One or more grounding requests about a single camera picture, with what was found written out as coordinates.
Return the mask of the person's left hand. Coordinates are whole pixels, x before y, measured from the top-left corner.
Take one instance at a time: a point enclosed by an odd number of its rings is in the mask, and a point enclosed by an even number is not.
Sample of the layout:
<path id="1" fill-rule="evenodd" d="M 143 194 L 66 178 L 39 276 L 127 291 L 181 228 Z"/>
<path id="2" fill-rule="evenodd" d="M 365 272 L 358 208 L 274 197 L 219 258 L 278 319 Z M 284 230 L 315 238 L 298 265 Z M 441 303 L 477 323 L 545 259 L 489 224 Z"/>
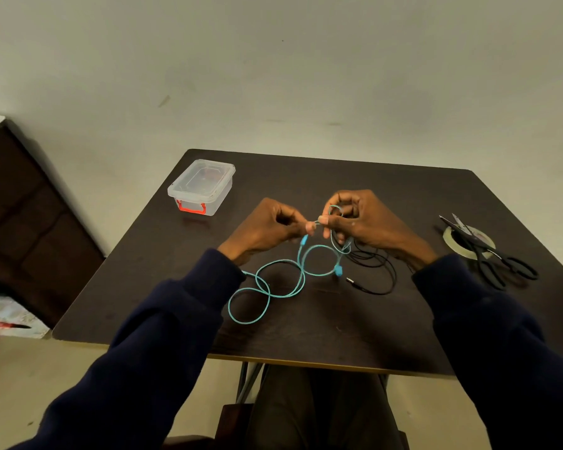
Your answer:
<path id="1" fill-rule="evenodd" d="M 285 241 L 288 220 L 307 221 L 294 207 L 264 198 L 217 251 L 237 266 L 256 254 L 269 251 Z"/>

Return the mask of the person's right hand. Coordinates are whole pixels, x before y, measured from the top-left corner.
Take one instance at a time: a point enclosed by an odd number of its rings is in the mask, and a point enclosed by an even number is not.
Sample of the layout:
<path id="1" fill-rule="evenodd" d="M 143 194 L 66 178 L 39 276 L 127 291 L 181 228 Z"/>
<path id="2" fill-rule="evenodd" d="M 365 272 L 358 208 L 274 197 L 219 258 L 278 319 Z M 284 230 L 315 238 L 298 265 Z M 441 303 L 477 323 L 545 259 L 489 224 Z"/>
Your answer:
<path id="1" fill-rule="evenodd" d="M 372 248 L 383 249 L 408 264 L 414 271 L 433 264 L 439 255 L 427 241 L 413 232 L 369 189 L 341 190 L 324 205 L 321 215 L 358 218 L 353 228 L 326 228 L 323 237 L 334 232 L 338 240 L 353 238 Z"/>

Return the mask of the person's left forearm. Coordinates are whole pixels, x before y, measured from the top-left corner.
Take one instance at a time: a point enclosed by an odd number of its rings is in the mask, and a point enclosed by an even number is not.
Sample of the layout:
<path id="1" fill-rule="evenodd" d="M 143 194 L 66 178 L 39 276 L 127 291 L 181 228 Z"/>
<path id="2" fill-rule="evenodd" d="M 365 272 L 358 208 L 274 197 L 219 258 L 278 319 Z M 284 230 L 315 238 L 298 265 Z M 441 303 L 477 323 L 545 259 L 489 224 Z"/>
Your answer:
<path id="1" fill-rule="evenodd" d="M 184 278 L 161 282 L 50 403 L 36 435 L 7 450 L 160 450 L 245 279 L 211 248 Z"/>

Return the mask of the person's right forearm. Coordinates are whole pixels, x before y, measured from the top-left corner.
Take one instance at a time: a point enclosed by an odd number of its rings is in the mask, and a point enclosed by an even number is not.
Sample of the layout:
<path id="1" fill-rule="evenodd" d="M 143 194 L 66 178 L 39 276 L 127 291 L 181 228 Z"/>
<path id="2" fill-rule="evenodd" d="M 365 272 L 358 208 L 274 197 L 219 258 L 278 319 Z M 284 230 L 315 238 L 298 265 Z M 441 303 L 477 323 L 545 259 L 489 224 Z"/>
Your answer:
<path id="1" fill-rule="evenodd" d="M 493 450 L 563 450 L 563 357 L 510 295 L 451 254 L 412 276 Z"/>

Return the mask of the clear plastic box red latch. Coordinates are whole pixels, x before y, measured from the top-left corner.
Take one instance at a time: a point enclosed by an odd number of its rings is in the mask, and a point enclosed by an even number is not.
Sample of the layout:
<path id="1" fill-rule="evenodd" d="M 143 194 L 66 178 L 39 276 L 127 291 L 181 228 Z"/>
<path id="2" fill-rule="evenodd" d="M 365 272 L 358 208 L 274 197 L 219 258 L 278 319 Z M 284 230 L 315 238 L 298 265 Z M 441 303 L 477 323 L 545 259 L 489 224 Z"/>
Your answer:
<path id="1" fill-rule="evenodd" d="M 168 187 L 167 195 L 181 212 L 211 217 L 229 194 L 235 172 L 232 164 L 197 159 Z"/>

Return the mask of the clear tape roll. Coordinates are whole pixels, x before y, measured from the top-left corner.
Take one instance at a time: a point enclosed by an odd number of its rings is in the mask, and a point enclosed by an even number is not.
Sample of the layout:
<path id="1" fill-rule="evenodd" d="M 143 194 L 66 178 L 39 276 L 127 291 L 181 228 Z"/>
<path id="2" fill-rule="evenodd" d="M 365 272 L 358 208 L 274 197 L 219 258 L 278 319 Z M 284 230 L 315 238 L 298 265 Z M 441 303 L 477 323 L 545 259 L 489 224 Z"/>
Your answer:
<path id="1" fill-rule="evenodd" d="M 487 234 L 478 230 L 475 227 L 468 226 L 468 230 L 473 234 L 475 237 L 483 241 L 488 246 L 495 248 L 495 243 L 492 238 L 488 237 Z M 443 240 L 452 251 L 456 254 L 461 256 L 462 258 L 476 260 L 477 256 L 475 252 L 468 248 L 467 243 L 461 238 L 458 237 L 458 234 L 451 227 L 447 227 L 443 232 Z"/>

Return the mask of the black scissors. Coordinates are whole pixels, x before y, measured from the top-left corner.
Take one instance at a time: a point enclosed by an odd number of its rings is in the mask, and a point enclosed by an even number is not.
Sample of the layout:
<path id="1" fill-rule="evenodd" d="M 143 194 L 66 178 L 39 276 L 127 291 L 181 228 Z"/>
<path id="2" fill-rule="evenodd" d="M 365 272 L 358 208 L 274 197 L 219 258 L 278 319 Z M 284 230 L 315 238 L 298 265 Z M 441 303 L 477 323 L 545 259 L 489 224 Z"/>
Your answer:
<path id="1" fill-rule="evenodd" d="M 496 271 L 494 265 L 489 260 L 494 256 L 511 272 L 524 279 L 536 281 L 539 279 L 538 272 L 524 261 L 502 253 L 495 245 L 490 244 L 483 238 L 480 238 L 470 226 L 464 224 L 455 214 L 452 214 L 454 221 L 439 216 L 439 218 L 451 230 L 451 234 L 458 235 L 468 248 L 474 254 L 474 260 L 482 278 L 494 289 L 505 291 L 507 285 L 503 278 Z"/>

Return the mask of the metal table legs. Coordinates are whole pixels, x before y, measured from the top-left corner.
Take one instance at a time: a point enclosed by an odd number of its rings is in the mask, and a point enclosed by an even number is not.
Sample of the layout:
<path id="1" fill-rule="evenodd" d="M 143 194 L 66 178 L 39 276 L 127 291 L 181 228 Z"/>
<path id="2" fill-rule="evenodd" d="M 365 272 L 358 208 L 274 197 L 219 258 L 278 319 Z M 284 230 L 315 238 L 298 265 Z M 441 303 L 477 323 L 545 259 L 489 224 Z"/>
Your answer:
<path id="1" fill-rule="evenodd" d="M 235 404 L 244 404 L 247 401 L 262 368 L 263 363 L 256 362 L 250 368 L 249 362 L 242 362 Z"/>

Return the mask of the person's dark trousers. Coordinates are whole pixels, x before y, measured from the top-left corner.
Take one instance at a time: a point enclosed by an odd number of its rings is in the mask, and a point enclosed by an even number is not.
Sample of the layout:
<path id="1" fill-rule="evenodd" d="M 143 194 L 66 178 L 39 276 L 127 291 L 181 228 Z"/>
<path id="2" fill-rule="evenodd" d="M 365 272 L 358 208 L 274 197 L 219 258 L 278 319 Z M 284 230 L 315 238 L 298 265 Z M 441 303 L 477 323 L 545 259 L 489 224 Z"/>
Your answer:
<path id="1" fill-rule="evenodd" d="M 407 450 L 386 392 L 369 372 L 268 365 L 244 450 Z"/>

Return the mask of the dark wooden cabinet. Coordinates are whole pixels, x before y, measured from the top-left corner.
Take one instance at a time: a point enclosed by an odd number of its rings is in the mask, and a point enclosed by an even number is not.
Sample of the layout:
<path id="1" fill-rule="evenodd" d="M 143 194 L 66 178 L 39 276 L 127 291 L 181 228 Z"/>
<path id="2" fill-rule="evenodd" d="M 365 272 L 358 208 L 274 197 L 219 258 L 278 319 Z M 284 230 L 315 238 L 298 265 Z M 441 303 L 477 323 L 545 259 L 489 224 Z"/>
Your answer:
<path id="1" fill-rule="evenodd" d="M 0 116 L 0 297 L 55 327 L 105 260 L 42 166 Z"/>

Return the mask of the patterned cloth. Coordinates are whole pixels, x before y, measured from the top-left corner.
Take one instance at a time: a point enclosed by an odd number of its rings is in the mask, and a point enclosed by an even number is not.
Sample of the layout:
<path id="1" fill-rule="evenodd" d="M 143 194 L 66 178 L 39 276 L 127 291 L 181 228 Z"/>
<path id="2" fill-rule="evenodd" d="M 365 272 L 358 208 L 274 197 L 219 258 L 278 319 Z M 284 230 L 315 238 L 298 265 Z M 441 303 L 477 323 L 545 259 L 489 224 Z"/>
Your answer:
<path id="1" fill-rule="evenodd" d="M 42 339 L 50 328 L 8 296 L 0 295 L 0 336 Z"/>

